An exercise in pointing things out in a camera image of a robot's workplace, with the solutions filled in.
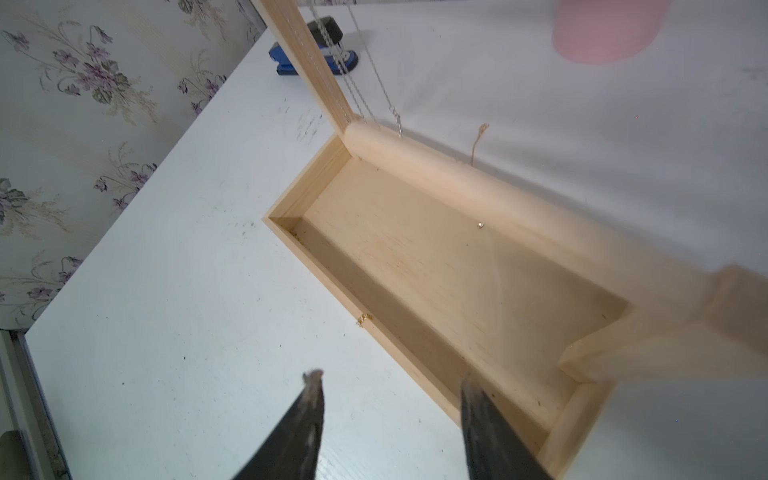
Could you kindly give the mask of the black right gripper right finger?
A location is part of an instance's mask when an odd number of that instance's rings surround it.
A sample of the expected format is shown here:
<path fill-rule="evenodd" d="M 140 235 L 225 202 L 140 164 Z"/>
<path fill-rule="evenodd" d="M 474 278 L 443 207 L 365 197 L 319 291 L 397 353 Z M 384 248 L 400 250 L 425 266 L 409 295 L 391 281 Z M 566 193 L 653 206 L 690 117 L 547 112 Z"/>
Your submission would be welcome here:
<path fill-rule="evenodd" d="M 461 428 L 470 479 L 553 479 L 472 377 L 461 384 Z"/>

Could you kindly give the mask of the wooden jewelry display stand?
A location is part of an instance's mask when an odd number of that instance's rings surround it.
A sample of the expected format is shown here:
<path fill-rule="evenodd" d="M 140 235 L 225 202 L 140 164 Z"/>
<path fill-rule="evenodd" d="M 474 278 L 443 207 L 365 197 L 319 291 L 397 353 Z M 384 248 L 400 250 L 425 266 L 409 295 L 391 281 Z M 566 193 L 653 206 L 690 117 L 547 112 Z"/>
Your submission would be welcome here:
<path fill-rule="evenodd" d="M 472 377 L 553 479 L 615 386 L 763 377 L 767 281 L 708 273 L 362 118 L 292 1 L 259 1 L 334 133 L 265 224 L 461 425 Z"/>

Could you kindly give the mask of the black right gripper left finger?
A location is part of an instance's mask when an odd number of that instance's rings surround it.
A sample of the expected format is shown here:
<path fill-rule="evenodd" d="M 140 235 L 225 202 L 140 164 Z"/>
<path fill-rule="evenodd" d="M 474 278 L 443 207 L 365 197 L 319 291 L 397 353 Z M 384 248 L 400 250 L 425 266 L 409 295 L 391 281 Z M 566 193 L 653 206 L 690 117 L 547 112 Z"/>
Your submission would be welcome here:
<path fill-rule="evenodd" d="M 301 392 L 235 480 L 316 477 L 325 413 L 322 376 L 321 369 L 302 375 Z"/>

